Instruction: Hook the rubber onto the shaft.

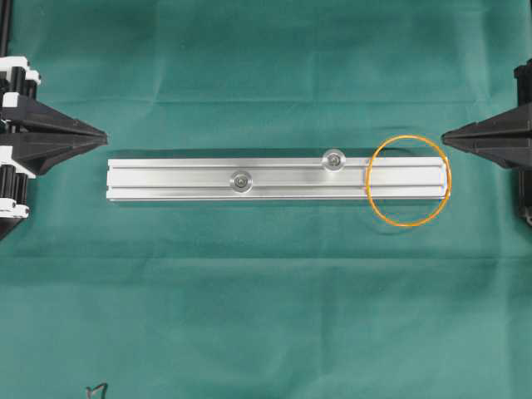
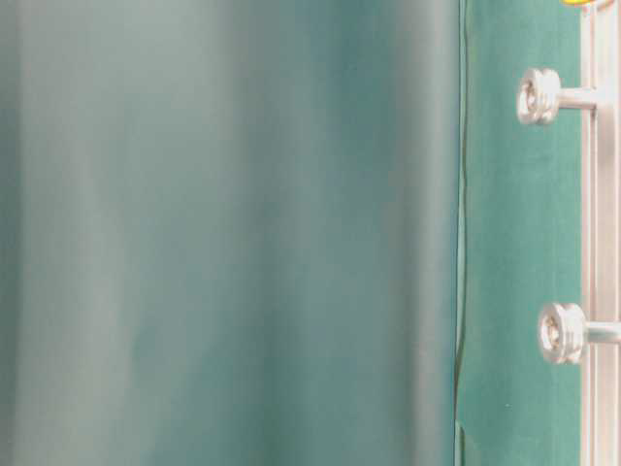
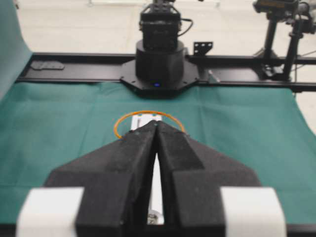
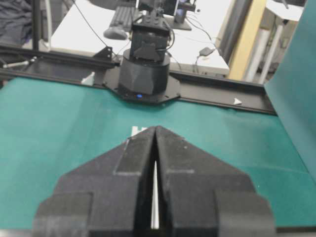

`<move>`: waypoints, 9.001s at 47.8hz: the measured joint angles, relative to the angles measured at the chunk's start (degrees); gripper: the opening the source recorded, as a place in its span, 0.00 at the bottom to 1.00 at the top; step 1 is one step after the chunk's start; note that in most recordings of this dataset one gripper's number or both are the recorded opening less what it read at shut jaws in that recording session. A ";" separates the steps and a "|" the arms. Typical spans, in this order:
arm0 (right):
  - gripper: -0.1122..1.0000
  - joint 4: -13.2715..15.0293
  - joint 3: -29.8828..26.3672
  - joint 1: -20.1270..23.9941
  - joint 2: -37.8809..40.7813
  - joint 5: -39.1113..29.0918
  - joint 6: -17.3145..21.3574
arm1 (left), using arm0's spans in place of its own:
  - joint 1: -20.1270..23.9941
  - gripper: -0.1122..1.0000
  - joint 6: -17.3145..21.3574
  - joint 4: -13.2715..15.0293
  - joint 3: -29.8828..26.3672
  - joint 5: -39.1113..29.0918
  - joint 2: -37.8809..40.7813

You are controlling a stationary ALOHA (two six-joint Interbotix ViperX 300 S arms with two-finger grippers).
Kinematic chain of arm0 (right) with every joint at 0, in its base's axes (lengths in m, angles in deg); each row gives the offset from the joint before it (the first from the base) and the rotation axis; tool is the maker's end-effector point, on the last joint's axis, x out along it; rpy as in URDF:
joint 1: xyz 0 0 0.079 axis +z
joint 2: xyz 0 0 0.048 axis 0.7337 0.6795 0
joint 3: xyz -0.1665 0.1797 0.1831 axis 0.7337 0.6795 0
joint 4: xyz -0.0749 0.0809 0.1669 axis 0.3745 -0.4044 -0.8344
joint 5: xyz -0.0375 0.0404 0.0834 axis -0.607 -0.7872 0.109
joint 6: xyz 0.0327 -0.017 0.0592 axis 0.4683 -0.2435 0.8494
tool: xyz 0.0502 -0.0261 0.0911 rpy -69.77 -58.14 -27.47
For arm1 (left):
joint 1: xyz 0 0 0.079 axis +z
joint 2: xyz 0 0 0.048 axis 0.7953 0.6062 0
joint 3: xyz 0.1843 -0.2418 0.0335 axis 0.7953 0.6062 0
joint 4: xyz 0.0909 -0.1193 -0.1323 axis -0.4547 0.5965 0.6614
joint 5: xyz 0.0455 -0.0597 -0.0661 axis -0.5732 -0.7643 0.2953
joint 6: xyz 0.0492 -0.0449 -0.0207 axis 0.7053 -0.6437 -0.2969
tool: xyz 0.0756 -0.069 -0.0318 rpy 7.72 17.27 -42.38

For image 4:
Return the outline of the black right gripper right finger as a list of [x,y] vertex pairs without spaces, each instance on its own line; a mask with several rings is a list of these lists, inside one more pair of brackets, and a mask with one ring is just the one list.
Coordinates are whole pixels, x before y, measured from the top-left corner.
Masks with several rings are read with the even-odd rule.
[[156,128],[159,172],[172,237],[274,237],[269,202],[246,173]]

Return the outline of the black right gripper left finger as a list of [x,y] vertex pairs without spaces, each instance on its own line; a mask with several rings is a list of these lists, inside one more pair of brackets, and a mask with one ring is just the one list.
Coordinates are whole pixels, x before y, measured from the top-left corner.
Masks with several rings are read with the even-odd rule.
[[136,237],[151,226],[155,128],[63,174],[38,206],[35,237]]

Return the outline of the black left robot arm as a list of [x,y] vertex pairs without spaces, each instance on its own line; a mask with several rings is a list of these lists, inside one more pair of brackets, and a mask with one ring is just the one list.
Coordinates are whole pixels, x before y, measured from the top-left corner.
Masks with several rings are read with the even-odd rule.
[[169,74],[175,35],[164,9],[162,0],[141,0],[129,14],[131,46],[104,76],[104,86],[122,99],[158,104],[180,97],[180,82]]

